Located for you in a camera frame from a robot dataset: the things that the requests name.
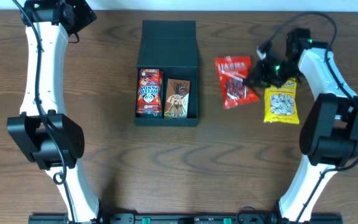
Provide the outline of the dark green gift box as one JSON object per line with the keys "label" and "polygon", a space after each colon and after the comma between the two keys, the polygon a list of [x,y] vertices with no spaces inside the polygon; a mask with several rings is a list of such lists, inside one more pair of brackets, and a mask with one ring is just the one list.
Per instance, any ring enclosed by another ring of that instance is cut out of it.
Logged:
{"label": "dark green gift box", "polygon": [[186,118],[165,118],[163,114],[134,114],[138,126],[195,127],[198,116],[198,43],[195,21],[142,22],[137,70],[159,69],[162,76],[162,108],[167,97],[168,79],[189,81],[189,102]]}

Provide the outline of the Hello Panda snack bag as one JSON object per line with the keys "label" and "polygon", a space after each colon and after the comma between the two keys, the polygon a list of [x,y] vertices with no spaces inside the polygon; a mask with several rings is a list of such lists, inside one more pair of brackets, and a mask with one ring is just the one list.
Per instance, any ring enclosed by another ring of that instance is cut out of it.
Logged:
{"label": "Hello Panda snack bag", "polygon": [[140,70],[136,107],[136,113],[139,116],[162,117],[162,77],[163,72],[159,69]]}

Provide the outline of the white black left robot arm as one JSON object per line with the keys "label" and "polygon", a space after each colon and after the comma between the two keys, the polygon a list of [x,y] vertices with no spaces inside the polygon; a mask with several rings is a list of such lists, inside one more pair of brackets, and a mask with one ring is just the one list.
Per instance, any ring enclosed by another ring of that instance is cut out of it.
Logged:
{"label": "white black left robot arm", "polygon": [[70,37],[97,16],[85,0],[26,1],[20,10],[28,43],[27,83],[19,115],[7,131],[29,162],[57,186],[68,213],[60,223],[102,223],[99,198],[91,190],[81,158],[82,128],[67,116],[63,67]]}

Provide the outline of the brown Pocky box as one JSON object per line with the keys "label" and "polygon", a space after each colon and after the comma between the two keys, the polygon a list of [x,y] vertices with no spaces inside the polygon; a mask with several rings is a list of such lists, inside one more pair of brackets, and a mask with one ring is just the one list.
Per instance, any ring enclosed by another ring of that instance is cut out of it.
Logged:
{"label": "brown Pocky box", "polygon": [[190,81],[169,78],[167,82],[164,118],[187,118],[189,93]]}

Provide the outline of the red Hacks candy bag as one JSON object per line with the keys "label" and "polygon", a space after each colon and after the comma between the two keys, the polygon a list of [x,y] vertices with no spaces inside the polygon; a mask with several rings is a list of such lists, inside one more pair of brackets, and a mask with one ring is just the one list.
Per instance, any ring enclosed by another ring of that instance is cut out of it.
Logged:
{"label": "red Hacks candy bag", "polygon": [[223,95],[224,109],[228,110],[259,100],[254,91],[244,83],[251,66],[249,56],[217,57],[214,62]]}

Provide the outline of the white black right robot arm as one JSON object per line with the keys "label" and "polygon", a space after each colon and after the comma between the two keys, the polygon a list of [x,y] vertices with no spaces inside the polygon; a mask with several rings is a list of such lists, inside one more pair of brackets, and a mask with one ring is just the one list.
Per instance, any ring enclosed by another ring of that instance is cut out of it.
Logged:
{"label": "white black right robot arm", "polygon": [[310,37],[288,37],[285,60],[271,53],[272,42],[258,47],[260,57],[249,78],[259,86],[283,84],[303,75],[314,104],[300,132],[300,166],[271,212],[249,208],[239,223],[342,223],[335,213],[313,213],[329,180],[358,163],[358,96],[338,70],[331,44]]}

